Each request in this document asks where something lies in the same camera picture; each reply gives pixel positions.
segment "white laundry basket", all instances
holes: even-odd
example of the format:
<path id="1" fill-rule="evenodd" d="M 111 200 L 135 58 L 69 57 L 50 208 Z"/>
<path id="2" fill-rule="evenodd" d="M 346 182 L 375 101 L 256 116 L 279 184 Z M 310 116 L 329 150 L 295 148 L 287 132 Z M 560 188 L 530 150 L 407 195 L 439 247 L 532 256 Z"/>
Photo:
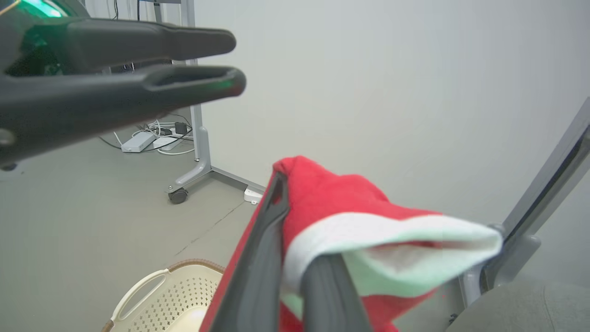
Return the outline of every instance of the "white laundry basket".
<path id="1" fill-rule="evenodd" d="M 102 332 L 198 332 L 223 271 L 215 263 L 189 259 L 146 276 L 123 296 Z M 134 294 L 157 279 L 162 280 L 122 315 Z"/>

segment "metal stand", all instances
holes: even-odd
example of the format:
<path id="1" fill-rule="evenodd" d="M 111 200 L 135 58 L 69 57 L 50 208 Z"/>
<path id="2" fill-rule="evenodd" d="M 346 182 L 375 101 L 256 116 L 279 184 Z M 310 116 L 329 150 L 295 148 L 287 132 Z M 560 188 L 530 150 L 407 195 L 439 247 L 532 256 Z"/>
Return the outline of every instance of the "metal stand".
<path id="1" fill-rule="evenodd" d="M 156 22 L 162 23 L 162 10 L 160 4 L 180 4 L 182 25 L 185 27 L 196 27 L 195 24 L 195 3 L 194 0 L 142 0 L 153 2 L 154 12 L 156 15 Z M 197 64 L 197 60 L 189 60 L 187 64 Z M 209 134 L 207 129 L 203 126 L 203 117 L 201 113 L 201 105 L 191 106 L 191 126 L 193 127 L 193 141 L 195 146 L 195 161 L 197 165 L 188 173 L 180 176 L 173 184 L 166 188 L 170 200 L 179 204 L 186 200 L 188 192 L 185 186 L 198 180 L 209 172 L 218 172 L 224 176 L 252 186 L 258 190 L 264 191 L 262 185 L 250 182 L 244 178 L 231 174 L 229 172 L 220 170 L 211 165 L 211 153 L 209 150 Z"/>
<path id="2" fill-rule="evenodd" d="M 590 97 L 502 224 L 506 234 L 502 253 L 460 276 L 466 307 L 486 291 L 514 280 L 541 246 L 535 232 L 590 170 L 589 156 Z"/>

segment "white wall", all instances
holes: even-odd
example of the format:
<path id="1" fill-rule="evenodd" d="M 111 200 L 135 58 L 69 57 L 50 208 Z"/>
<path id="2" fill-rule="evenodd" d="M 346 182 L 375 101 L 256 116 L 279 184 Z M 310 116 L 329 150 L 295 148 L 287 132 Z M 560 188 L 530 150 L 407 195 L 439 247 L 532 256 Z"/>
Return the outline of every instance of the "white wall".
<path id="1" fill-rule="evenodd" d="M 86 9 L 91 17 L 95 18 L 114 18 L 114 1 L 115 0 L 86 0 Z M 119 19 L 137 20 L 137 1 L 136 0 L 116 0 L 119 9 Z M 162 4 L 162 19 L 167 23 L 180 24 L 180 5 Z M 153 10 L 153 3 L 139 2 L 139 17 L 141 21 L 156 21 L 156 14 Z"/>
<path id="2" fill-rule="evenodd" d="M 590 2 L 198 0 L 245 93 L 203 106 L 214 166 L 306 155 L 398 204 L 502 222 L 590 95 Z"/>
<path id="3" fill-rule="evenodd" d="M 590 288 L 590 172 L 539 229 L 541 247 L 517 279 L 558 281 Z"/>

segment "floor seam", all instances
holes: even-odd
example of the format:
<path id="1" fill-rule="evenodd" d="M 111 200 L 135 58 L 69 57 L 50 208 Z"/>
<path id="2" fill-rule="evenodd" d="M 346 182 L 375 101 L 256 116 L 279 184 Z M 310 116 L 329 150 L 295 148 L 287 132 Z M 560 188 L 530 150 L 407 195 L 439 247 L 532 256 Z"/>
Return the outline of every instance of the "floor seam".
<path id="1" fill-rule="evenodd" d="M 187 244 L 184 248 L 182 248 L 179 252 L 177 252 L 176 254 L 174 254 L 174 257 L 178 256 L 181 252 L 183 252 L 186 248 L 188 248 L 191 244 L 195 243 L 196 241 L 198 241 L 199 239 L 202 239 L 205 235 L 207 235 L 207 233 L 209 233 L 213 228 L 215 228 L 215 226 L 217 226 L 218 223 L 221 223 L 225 218 L 227 218 L 227 216 L 229 216 L 233 211 L 235 211 L 235 209 L 239 208 L 242 204 L 246 203 L 246 201 L 241 202 L 240 204 L 238 204 L 236 207 L 234 207 L 233 209 L 231 209 L 227 214 L 225 214 L 223 217 L 221 217 L 221 219 L 217 220 L 213 226 L 209 227 L 203 234 L 197 236 L 196 238 L 192 239 L 191 242 L 189 244 Z"/>

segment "basket handle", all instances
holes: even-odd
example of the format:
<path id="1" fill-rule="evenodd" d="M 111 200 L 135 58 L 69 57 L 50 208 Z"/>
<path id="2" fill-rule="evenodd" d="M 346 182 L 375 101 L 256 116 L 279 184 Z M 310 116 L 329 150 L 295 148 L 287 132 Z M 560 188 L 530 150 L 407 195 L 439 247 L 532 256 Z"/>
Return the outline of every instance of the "basket handle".
<path id="1" fill-rule="evenodd" d="M 150 295 L 152 295 L 158 288 L 160 288 L 160 286 L 166 281 L 166 278 L 167 278 L 167 276 L 169 274 L 170 274 L 170 271 L 168 269 L 164 269 L 164 270 L 156 271 L 156 272 L 154 272 L 152 274 L 149 274 L 145 278 L 143 278 L 140 281 L 138 281 L 133 287 L 131 287 L 130 290 L 127 291 L 127 293 L 125 293 L 125 295 L 123 296 L 123 298 L 121 299 L 121 301 L 119 301 L 119 304 L 117 304 L 117 307 L 113 311 L 113 316 L 111 317 L 111 320 L 116 323 L 118 321 L 124 320 L 129 315 L 131 315 L 131 313 L 134 312 L 135 309 L 137 309 L 141 304 L 143 304 L 143 302 L 147 298 L 149 298 Z M 149 291 L 149 293 L 146 296 L 144 296 L 136 305 L 134 305 L 133 308 L 131 308 L 129 310 L 129 312 L 127 312 L 125 314 L 124 317 L 121 317 L 121 312 L 123 311 L 123 308 L 129 302 L 129 300 L 140 289 L 142 289 L 146 284 L 148 284 L 150 281 L 153 281 L 154 279 L 159 278 L 161 276 L 164 276 L 164 278 L 162 279 L 162 281 L 160 281 L 151 291 Z"/>

